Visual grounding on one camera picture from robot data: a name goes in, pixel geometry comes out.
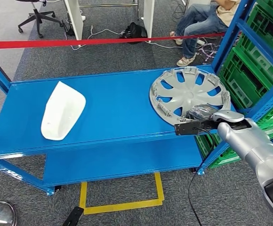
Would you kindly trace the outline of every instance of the chair base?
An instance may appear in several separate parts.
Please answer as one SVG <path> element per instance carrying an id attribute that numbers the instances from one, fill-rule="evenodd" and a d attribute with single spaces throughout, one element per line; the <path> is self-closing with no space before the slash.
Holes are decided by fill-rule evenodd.
<path id="1" fill-rule="evenodd" d="M 56 20 L 56 19 L 54 19 L 53 17 L 56 17 L 55 16 L 55 13 L 54 11 L 48 11 L 48 12 L 42 12 L 42 13 L 39 13 L 37 9 L 33 9 L 34 13 L 29 13 L 29 14 L 29 18 L 22 22 L 21 24 L 19 24 L 18 25 L 18 31 L 20 33 L 23 33 L 23 29 L 21 29 L 21 26 L 23 26 L 25 24 L 27 24 L 27 23 L 29 23 L 31 21 L 33 21 L 33 20 L 36 20 L 36 25 L 37 25 L 37 33 L 39 35 L 39 38 L 43 38 L 44 36 L 42 34 L 40 33 L 39 31 L 39 25 L 42 23 L 42 19 L 43 20 L 49 20 L 49 21 L 53 21 L 53 22 L 56 22 L 56 23 L 59 23 L 59 25 L 60 27 L 63 27 L 63 24 L 61 23 L 60 21 L 59 20 Z M 46 15 L 48 15 L 48 14 L 51 14 L 52 18 L 51 17 L 48 17 L 48 16 L 46 16 Z"/>

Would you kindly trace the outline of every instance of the yellow floor tape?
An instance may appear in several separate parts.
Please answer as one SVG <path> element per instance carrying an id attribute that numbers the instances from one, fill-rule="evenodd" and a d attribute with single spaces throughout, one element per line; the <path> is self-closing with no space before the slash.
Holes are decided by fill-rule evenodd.
<path id="1" fill-rule="evenodd" d="M 127 202 L 121 204 L 112 204 L 104 206 L 94 206 L 87 207 L 87 182 L 82 182 L 81 184 L 79 207 L 84 208 L 84 214 L 94 214 L 94 213 L 106 213 L 112 211 L 121 211 L 121 210 L 131 210 L 145 207 L 161 206 L 164 200 L 163 187 L 161 185 L 161 179 L 160 173 L 155 173 L 156 190 L 158 191 L 157 199 L 137 201 L 137 202 Z"/>

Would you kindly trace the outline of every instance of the office chair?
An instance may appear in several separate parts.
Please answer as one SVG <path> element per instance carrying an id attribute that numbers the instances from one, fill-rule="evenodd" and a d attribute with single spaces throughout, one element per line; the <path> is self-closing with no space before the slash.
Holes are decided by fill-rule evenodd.
<path id="1" fill-rule="evenodd" d="M 16 1 L 26 1 L 26 2 L 30 2 L 32 3 L 32 7 L 33 7 L 33 11 L 34 13 L 29 13 L 29 14 L 29 18 L 27 18 L 26 20 L 22 22 L 21 24 L 18 25 L 18 31 L 20 33 L 23 33 L 23 29 L 21 29 L 20 27 L 23 26 L 23 25 L 25 25 L 25 24 L 27 24 L 29 22 L 31 22 L 31 21 L 33 21 L 33 20 L 36 20 L 36 25 L 37 25 L 37 33 L 39 35 L 39 38 L 43 38 L 44 36 L 42 35 L 40 32 L 39 32 L 39 25 L 42 23 L 42 19 L 43 20 L 50 20 L 50 21 L 53 21 L 53 22 L 57 22 L 57 23 L 59 23 L 59 25 L 60 27 L 63 27 L 63 23 L 61 23 L 60 21 L 59 20 L 56 20 L 56 19 L 53 19 L 53 17 L 56 17 L 55 16 L 55 13 L 54 11 L 48 11 L 48 12 L 41 12 L 39 13 L 34 5 L 34 2 L 38 2 L 39 0 L 16 0 Z M 47 1 L 45 0 L 45 1 L 42 1 L 43 3 L 43 6 L 45 6 Z M 51 14 L 52 18 L 51 17 L 48 17 L 48 16 L 45 16 L 45 15 L 48 15 L 48 14 Z"/>

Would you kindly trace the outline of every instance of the blue metal shelf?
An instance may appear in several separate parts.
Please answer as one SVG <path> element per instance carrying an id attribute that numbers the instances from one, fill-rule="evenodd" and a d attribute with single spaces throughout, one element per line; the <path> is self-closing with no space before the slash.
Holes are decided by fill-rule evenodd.
<path id="1" fill-rule="evenodd" d="M 273 51 L 244 23 L 254 3 L 241 0 L 212 65 L 198 68 L 217 73 L 240 30 L 273 63 Z M 0 88 L 7 94 L 0 113 L 0 171 L 52 195 L 56 185 L 198 167 L 194 136 L 176 136 L 150 104 L 151 84 L 164 70 L 10 82 L 0 68 Z M 58 81 L 82 93 L 87 105 L 65 139 L 47 140 L 41 121 Z M 256 121 L 272 106 L 273 88 L 247 117 Z M 199 174 L 228 147 L 221 142 Z M 43 180 L 2 159 L 41 153 L 47 154 Z"/>
<path id="2" fill-rule="evenodd" d="M 211 72 L 209 66 L 200 68 Z M 173 127 L 156 114 L 149 99 L 150 86 L 164 70 L 11 83 L 0 113 L 0 159 L 178 139 Z M 66 138 L 48 140 L 40 125 L 45 104 L 58 81 L 83 94 L 87 103 Z"/>
<path id="3" fill-rule="evenodd" d="M 44 184 L 64 185 L 81 181 L 121 178 L 146 173 L 198 167 L 201 156 L 193 136 L 137 144 L 109 145 L 50 153 Z"/>

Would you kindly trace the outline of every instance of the black object on floor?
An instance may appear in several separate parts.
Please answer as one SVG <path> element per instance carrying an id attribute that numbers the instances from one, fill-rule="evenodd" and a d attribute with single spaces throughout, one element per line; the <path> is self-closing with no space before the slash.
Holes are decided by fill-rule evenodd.
<path id="1" fill-rule="evenodd" d="M 47 12 L 42 12 L 39 13 L 33 4 L 33 2 L 38 2 L 39 0 L 17 0 L 17 1 L 29 1 L 32 3 L 32 7 L 33 7 L 33 11 L 34 13 L 29 13 L 29 18 L 27 18 L 26 20 L 22 22 L 21 24 L 18 25 L 18 31 L 20 33 L 23 33 L 23 29 L 21 29 L 21 26 L 23 26 L 25 24 L 29 23 L 31 21 L 33 20 L 36 20 L 36 25 L 37 25 L 37 33 L 39 35 L 39 38 L 43 38 L 44 36 L 42 34 L 40 33 L 39 31 L 39 26 L 40 24 L 42 23 L 42 19 L 43 20 L 50 20 L 50 21 L 53 21 L 53 22 L 56 22 L 56 23 L 59 23 L 59 25 L 60 27 L 63 27 L 63 24 L 62 24 L 60 21 L 59 20 L 56 20 L 56 19 L 53 19 L 53 17 L 56 17 L 55 13 L 54 11 L 47 11 Z M 48 14 L 51 14 L 52 18 L 46 16 Z"/>
<path id="2" fill-rule="evenodd" d="M 75 207 L 62 226 L 76 226 L 84 209 Z"/>

